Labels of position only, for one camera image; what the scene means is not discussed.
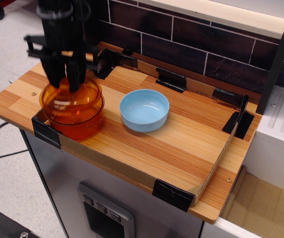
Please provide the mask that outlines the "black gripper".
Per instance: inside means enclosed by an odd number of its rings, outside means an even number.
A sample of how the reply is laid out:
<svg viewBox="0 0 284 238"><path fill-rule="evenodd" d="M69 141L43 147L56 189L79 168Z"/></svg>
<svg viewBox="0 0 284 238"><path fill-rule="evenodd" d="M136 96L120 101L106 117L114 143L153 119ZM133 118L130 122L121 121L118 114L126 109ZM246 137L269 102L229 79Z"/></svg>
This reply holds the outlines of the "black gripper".
<svg viewBox="0 0 284 238"><path fill-rule="evenodd" d="M87 69L100 71L98 62L98 18L91 9L38 9L43 35L26 35L28 55L39 58L49 83L60 86L65 78L70 92L85 82Z"/></svg>

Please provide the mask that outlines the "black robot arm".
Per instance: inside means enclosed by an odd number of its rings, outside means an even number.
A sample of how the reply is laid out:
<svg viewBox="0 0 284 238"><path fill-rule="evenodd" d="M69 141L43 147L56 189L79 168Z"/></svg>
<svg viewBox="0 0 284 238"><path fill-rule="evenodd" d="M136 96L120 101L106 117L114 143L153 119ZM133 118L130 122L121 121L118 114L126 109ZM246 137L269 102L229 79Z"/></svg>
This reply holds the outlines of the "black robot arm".
<svg viewBox="0 0 284 238"><path fill-rule="evenodd" d="M70 91L76 92L85 82L87 66L98 69L98 49L86 40L85 23L91 17L85 0L40 0L37 15L42 20L43 36L24 37L27 53L39 58L55 88L67 78Z"/></svg>

